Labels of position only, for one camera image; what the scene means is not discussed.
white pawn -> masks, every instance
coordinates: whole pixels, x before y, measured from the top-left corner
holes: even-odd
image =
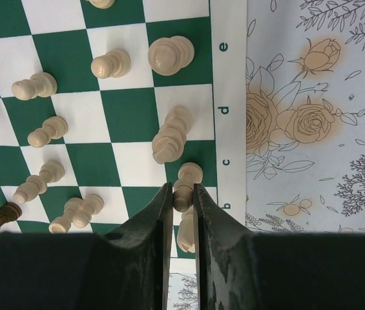
[[[67,130],[68,126],[66,121],[59,116],[53,116],[46,119],[41,128],[31,132],[27,137],[27,141],[32,147],[44,147],[52,139],[60,139],[63,137],[67,133]]]
[[[182,213],[180,228],[176,236],[176,244],[184,252],[195,253],[194,207],[190,207]]]
[[[82,203],[82,209],[73,217],[73,224],[78,228],[84,228],[92,219],[92,215],[99,214],[105,203],[98,195],[87,195]]]
[[[115,0],[86,0],[92,3],[93,6],[96,8],[110,8],[114,3]]]
[[[73,197],[65,204],[65,212],[53,220],[48,226],[51,233],[67,233],[72,226],[73,217],[82,208],[83,200],[81,198]]]
[[[57,82],[46,72],[33,74],[30,79],[17,81],[12,85],[13,95],[20,100],[50,97],[57,91]]]
[[[41,166],[38,176],[29,176],[26,183],[21,184],[13,195],[17,203],[30,202],[47,191],[47,184],[59,181],[65,175],[65,170],[61,164],[54,160],[46,162]]]
[[[152,140],[152,156],[157,163],[169,163],[182,156],[193,123],[193,115],[188,109],[176,107],[169,111],[165,124]]]
[[[193,204],[194,184],[201,183],[203,171],[195,163],[184,163],[178,171],[178,180],[174,184],[174,208],[185,212]]]
[[[130,70],[130,58],[124,50],[115,49],[93,59],[92,73],[99,79],[120,78]]]
[[[194,59],[194,45],[186,37],[162,37],[149,47],[148,61],[153,71],[171,76]]]

wooden chess piece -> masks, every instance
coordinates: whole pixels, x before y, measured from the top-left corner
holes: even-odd
[[[180,228],[176,236],[176,244],[184,252],[195,253],[194,207],[182,213]]]
[[[16,221],[21,214],[22,212],[18,205],[12,202],[5,203],[0,207],[0,228],[5,223]]]
[[[13,199],[17,203],[30,202],[47,191],[47,184],[59,181],[65,175],[63,166],[54,161],[49,160],[41,166],[39,175],[29,176],[26,182],[21,184],[13,195]]]
[[[90,194],[85,197],[83,207],[73,217],[73,224],[78,228],[84,228],[92,220],[92,215],[99,214],[105,202],[98,195]]]
[[[19,100],[30,100],[37,96],[50,97],[57,91],[57,82],[46,72],[33,74],[30,79],[17,81],[12,85],[13,95]]]
[[[152,156],[157,163],[169,163],[182,156],[193,123],[194,118],[188,109],[176,107],[169,111],[165,124],[152,140]]]
[[[46,119],[41,128],[31,132],[27,137],[27,141],[32,147],[44,147],[52,139],[56,140],[63,137],[67,131],[66,121],[59,116],[53,116]]]
[[[178,180],[174,184],[174,208],[185,212],[193,205],[194,184],[201,183],[203,171],[195,163],[184,163],[178,171]]]
[[[73,217],[83,208],[83,200],[81,198],[73,197],[65,204],[65,211],[62,216],[53,220],[48,226],[48,230],[52,233],[67,233],[72,226]]]
[[[153,71],[171,76],[194,59],[194,45],[186,37],[162,37],[149,47],[148,62]]]
[[[90,69],[99,79],[120,78],[130,71],[130,58],[124,50],[115,49],[93,59]]]

leaf drawing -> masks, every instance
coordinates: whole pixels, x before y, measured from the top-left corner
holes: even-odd
[[[353,71],[351,74],[349,74],[347,76],[346,79],[344,79],[345,81],[347,81],[348,79],[353,79],[355,76],[358,76],[360,73],[362,73],[361,70],[357,70],[357,71]]]
[[[356,143],[359,145],[365,145],[365,142],[363,140],[360,139],[355,139]]]
[[[274,71],[276,70],[279,66],[282,65],[282,63],[284,62],[284,57],[282,54],[277,54],[273,60],[270,62],[270,64],[268,65],[267,69],[270,71]]]
[[[340,115],[340,119],[343,123],[357,126],[357,118],[350,113],[343,113],[342,115]]]
[[[357,113],[357,117],[361,118],[363,115],[365,115],[365,108]]]
[[[339,213],[339,212],[337,212],[337,210],[335,209],[335,208],[333,208],[333,207],[326,207],[327,209],[329,209],[329,210],[331,210],[331,211],[333,211],[333,212],[336,212],[336,213]]]
[[[278,113],[291,108],[300,90],[301,82],[293,82],[281,88],[274,96],[273,103],[277,107]]]
[[[282,170],[285,172],[296,173],[296,172],[305,171],[313,165],[314,165],[314,162],[312,162],[312,161],[300,160],[300,161],[294,161],[292,163],[288,163],[287,165],[285,165],[282,168]]]
[[[256,23],[256,20],[254,19],[252,22],[250,22],[250,24],[248,25],[248,30],[247,30],[247,37],[249,37],[253,31],[254,31],[254,28],[255,28],[255,23]]]

